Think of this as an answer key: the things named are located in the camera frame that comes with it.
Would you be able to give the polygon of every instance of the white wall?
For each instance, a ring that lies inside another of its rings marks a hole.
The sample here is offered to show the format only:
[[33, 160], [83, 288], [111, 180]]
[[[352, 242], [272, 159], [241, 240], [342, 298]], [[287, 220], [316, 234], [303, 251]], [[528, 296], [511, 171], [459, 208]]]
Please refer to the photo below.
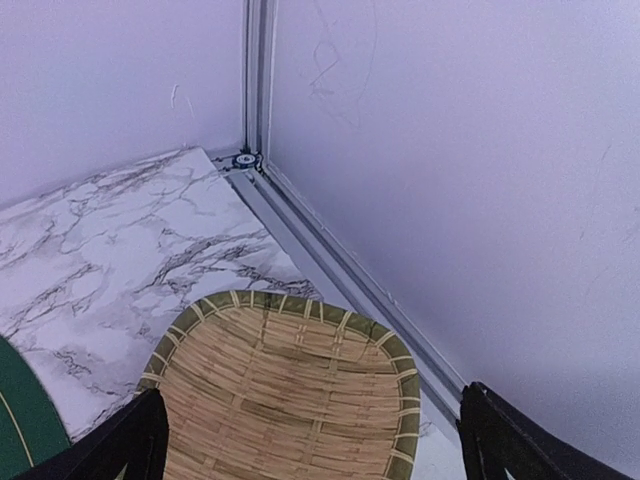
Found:
[[0, 0], [0, 205], [183, 144], [239, 145], [242, 8]]
[[640, 476], [640, 3], [277, 20], [274, 164], [464, 378]]

